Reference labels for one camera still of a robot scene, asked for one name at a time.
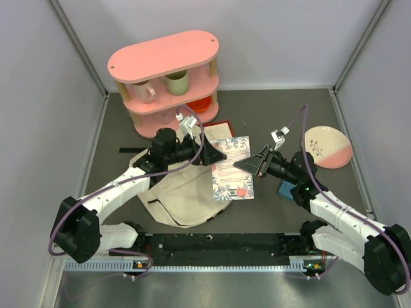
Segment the cream canvas backpack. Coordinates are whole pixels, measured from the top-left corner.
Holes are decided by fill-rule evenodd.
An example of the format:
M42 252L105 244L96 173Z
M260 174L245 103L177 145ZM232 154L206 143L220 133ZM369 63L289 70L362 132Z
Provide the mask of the cream canvas backpack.
M231 204L213 199L210 166L190 165L170 173L137 197L156 222L178 228L201 225Z

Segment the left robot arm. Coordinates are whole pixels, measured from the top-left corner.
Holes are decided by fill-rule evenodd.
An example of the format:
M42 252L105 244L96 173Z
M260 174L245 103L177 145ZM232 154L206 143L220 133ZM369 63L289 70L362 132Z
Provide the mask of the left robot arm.
M139 254L145 249L145 238L134 223L104 225L103 222L128 200L160 182L169 167L210 166L223 161L226 154L216 149L204 134L196 141L190 134L178 140L176 131L157 131L152 144L121 176L101 189L80 198L68 197L61 204L51 231L49 253L53 246L77 263L88 261L98 252L126 249Z

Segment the floral white book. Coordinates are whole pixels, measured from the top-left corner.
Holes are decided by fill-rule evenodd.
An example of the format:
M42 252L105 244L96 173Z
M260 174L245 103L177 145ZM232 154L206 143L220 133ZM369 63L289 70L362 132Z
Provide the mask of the floral white book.
M249 136L213 141L213 146L227 158L211 167L213 199L216 201L254 199L252 175L234 167L234 163L250 157Z

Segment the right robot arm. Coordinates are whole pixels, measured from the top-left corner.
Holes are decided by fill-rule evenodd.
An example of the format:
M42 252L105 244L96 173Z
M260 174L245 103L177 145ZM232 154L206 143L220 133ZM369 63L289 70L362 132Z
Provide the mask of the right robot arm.
M360 270L383 295L402 295L410 289L410 236L398 224L390 227L339 200L315 174L312 155L298 151L290 161L265 146L234 167L259 178L272 175L294 185L294 202L317 217L303 224L300 247L313 254L323 250Z

